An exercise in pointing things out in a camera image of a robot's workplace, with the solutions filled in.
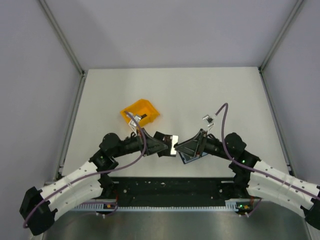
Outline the yellow plastic bin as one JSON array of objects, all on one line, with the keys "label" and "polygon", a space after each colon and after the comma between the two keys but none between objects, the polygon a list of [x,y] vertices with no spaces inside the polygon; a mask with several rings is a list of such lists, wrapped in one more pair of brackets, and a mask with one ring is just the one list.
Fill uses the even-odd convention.
[{"label": "yellow plastic bin", "polygon": [[140,99],[135,103],[133,103],[132,105],[120,111],[121,116],[128,124],[130,121],[130,118],[127,116],[125,112],[131,112],[134,115],[140,115],[140,116],[146,114],[147,117],[142,118],[139,122],[139,125],[141,127],[144,127],[145,125],[152,123],[157,117],[160,116],[159,111],[152,105],[152,103],[149,100],[146,100],[146,99]]}]

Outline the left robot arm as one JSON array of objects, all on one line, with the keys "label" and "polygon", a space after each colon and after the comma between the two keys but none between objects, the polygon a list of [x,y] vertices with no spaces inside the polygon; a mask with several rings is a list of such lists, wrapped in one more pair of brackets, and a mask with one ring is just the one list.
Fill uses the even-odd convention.
[{"label": "left robot arm", "polygon": [[121,170],[117,157],[169,152],[172,140],[173,136],[160,132],[150,136],[144,128],[124,140],[115,133],[106,134],[98,151],[75,171],[41,189],[31,187],[26,191],[19,209],[23,228],[40,235],[74,207],[98,197],[109,198],[114,191],[109,173]]}]

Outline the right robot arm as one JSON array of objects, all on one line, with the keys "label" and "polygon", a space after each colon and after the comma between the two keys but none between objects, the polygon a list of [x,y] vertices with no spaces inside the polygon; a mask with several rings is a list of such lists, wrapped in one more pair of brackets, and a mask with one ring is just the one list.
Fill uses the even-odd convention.
[{"label": "right robot arm", "polygon": [[246,144],[235,132],[223,141],[210,138],[201,129],[194,137],[174,148],[190,157],[202,153],[230,160],[234,172],[233,192],[239,198],[247,195],[285,207],[314,227],[320,228],[320,187],[284,173],[246,150]]}]

